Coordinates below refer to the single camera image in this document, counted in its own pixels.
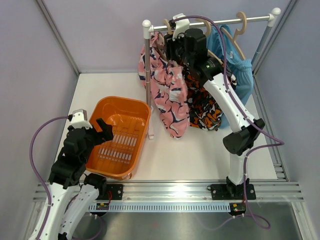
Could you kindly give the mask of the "pink shark print shorts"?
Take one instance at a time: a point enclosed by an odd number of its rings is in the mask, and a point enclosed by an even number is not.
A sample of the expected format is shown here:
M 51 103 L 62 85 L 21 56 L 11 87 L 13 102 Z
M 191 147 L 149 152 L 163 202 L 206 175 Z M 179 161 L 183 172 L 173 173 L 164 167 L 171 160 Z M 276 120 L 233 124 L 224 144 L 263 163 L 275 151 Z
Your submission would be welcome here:
M 167 59 L 164 36 L 159 31 L 150 34 L 149 60 L 151 99 L 165 129 L 172 138 L 179 139 L 190 125 L 188 88 L 183 67 Z

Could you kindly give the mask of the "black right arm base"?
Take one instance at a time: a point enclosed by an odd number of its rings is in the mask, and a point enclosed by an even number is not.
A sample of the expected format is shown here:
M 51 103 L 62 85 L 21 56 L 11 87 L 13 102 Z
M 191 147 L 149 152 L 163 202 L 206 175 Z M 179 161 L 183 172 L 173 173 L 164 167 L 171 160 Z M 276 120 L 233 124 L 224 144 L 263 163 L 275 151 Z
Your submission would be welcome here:
M 206 187 L 211 193 L 213 200 L 256 200 L 256 192 L 253 184 L 248 184 L 244 188 L 243 184 L 233 186 L 232 184 L 211 184 Z

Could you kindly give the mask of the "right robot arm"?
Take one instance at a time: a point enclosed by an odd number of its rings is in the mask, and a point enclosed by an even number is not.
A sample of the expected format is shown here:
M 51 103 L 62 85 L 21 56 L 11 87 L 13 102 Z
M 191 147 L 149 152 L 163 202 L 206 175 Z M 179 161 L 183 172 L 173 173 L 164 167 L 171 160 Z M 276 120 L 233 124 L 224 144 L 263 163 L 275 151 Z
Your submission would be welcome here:
M 201 29 L 166 34 L 164 49 L 169 60 L 184 64 L 199 86 L 212 95 L 230 126 L 231 133 L 222 139 L 230 153 L 229 173 L 226 183 L 220 188 L 213 188 L 212 193 L 235 200 L 244 199 L 245 187 L 249 184 L 245 157 L 265 122 L 261 118 L 255 119 L 238 98 L 228 80 L 227 62 L 209 52 L 207 38 Z

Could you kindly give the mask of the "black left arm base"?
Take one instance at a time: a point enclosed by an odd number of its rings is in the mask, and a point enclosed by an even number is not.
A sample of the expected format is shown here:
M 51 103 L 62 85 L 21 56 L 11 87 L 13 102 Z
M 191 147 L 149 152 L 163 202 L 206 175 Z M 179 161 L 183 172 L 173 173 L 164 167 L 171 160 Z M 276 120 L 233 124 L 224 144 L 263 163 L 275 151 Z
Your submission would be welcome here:
M 99 194 L 96 200 L 103 200 L 108 201 L 109 198 L 111 200 L 119 201 L 123 198 L 123 184 L 104 184 L 103 186 L 99 187 Z

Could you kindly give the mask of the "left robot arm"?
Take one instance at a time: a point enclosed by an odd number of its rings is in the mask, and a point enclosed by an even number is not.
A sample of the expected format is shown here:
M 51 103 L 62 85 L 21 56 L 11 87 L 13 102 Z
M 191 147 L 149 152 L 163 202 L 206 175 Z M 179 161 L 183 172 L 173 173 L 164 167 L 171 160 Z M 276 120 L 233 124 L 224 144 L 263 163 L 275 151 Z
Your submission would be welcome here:
M 86 171 L 93 149 L 113 140 L 113 127 L 102 118 L 96 119 L 100 131 L 92 125 L 70 125 L 63 146 L 51 167 L 48 184 L 38 175 L 47 198 L 38 222 L 30 236 L 31 240 L 70 240 L 75 228 L 90 204 L 103 199 L 108 192 L 107 179 L 96 173 L 86 176 L 74 202 L 72 194 L 79 186 Z

